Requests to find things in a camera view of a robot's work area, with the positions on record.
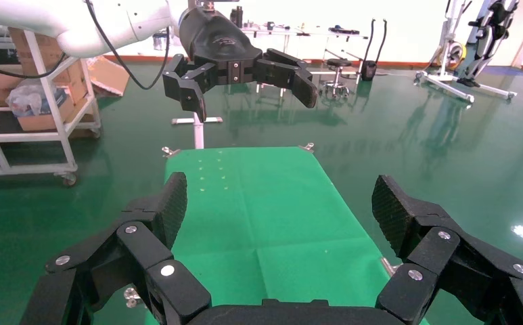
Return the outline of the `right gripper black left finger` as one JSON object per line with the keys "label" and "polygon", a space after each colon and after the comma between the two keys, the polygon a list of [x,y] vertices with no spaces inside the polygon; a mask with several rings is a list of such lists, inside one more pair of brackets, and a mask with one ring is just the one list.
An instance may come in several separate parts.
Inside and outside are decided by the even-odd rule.
{"label": "right gripper black left finger", "polygon": [[158,194],[130,201],[118,219],[45,264],[22,324],[91,324],[112,295],[131,285],[159,324],[188,324],[210,293],[175,259],[187,178],[175,172]]}

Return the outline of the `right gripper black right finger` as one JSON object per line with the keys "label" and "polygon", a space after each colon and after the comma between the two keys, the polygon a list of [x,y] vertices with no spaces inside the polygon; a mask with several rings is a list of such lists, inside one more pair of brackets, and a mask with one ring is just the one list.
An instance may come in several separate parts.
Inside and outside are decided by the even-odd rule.
{"label": "right gripper black right finger", "polygon": [[401,264],[376,307],[419,324],[440,291],[485,324],[523,324],[523,260],[465,232],[438,204],[407,195],[380,175],[374,218]]}

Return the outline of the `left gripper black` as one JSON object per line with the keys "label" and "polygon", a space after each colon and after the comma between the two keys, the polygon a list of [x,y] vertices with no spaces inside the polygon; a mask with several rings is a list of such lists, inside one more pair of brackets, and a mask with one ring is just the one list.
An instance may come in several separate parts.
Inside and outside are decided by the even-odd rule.
{"label": "left gripper black", "polygon": [[288,89],[305,107],[314,108],[318,89],[307,63],[276,49],[264,54],[232,21],[218,11],[190,9],[180,20],[179,38],[190,62],[181,54],[162,73],[165,96],[182,110],[207,119],[204,94],[215,85],[259,83]]}

